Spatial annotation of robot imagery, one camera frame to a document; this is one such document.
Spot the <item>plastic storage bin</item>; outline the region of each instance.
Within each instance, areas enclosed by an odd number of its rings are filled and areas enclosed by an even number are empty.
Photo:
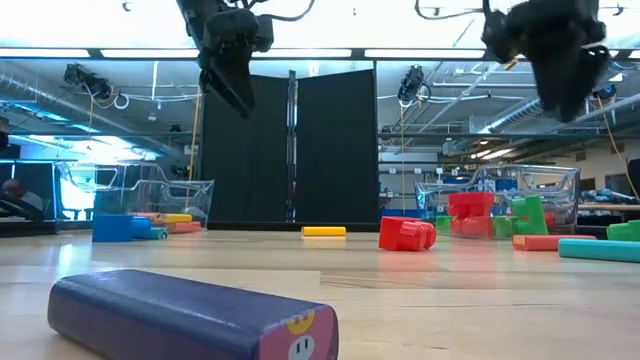
[[[213,181],[169,181],[155,163],[60,162],[61,179],[93,194],[94,214],[188,214],[206,226]],[[92,181],[79,181],[89,178]]]
[[[534,165],[485,165],[466,184],[416,182],[416,205],[420,218],[437,223],[449,216],[449,196],[469,192],[494,193],[490,216],[508,216],[515,199],[540,196],[551,234],[573,234],[577,225],[580,169]],[[444,226],[442,218],[439,227]],[[500,237],[508,233],[501,232]]]

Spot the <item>blue toy block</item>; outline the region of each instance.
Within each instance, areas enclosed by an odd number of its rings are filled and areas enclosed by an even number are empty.
[[[328,305],[136,270],[59,280],[48,320],[108,359],[338,358]]]
[[[133,217],[133,238],[134,239],[149,239],[151,238],[151,219],[147,217],[134,216]]]
[[[128,242],[133,239],[133,216],[93,216],[93,242]]]
[[[560,239],[561,257],[640,263],[640,243],[632,241]]]

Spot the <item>green block in bin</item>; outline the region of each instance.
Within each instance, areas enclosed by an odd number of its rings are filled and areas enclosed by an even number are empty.
[[[451,216],[436,216],[436,232],[438,234],[451,234]]]
[[[516,235],[549,235],[540,196],[528,196],[511,202],[518,220],[513,224]]]
[[[560,239],[558,254],[565,258],[640,263],[640,242]]]
[[[512,216],[494,216],[493,234],[496,239],[511,238],[513,234],[513,224],[515,218]]]
[[[616,241],[640,241],[640,220],[607,227],[607,238]]]

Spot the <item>person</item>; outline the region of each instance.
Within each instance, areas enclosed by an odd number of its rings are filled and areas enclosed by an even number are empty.
[[[17,179],[9,179],[2,184],[2,191],[5,194],[17,197],[18,199],[33,205],[36,209],[44,211],[44,205],[42,199],[27,190],[22,182]]]

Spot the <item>green toy block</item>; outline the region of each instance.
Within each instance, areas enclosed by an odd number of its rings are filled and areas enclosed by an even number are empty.
[[[436,232],[438,234],[451,234],[452,216],[436,216]]]
[[[540,196],[513,200],[511,210],[518,218],[513,224],[515,235],[549,235]]]
[[[513,237],[513,225],[516,218],[513,216],[494,216],[493,234],[496,239]]]
[[[640,220],[613,224],[607,228],[607,238],[616,241],[640,241]]]

